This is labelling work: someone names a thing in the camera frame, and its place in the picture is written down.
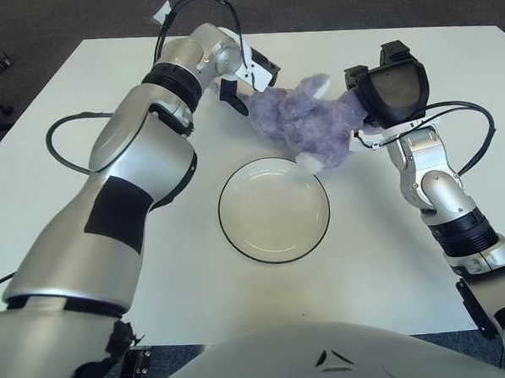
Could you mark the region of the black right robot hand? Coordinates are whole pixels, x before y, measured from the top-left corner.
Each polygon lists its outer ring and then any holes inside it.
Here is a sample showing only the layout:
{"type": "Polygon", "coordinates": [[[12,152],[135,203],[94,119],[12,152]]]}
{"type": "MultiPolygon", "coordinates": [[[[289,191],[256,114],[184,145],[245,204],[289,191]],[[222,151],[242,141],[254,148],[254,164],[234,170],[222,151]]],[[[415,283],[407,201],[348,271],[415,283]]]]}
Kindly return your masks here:
{"type": "Polygon", "coordinates": [[[357,65],[344,73],[347,89],[366,111],[366,124],[389,129],[425,116],[430,94],[427,73],[403,42],[381,45],[377,68],[357,65]]]}

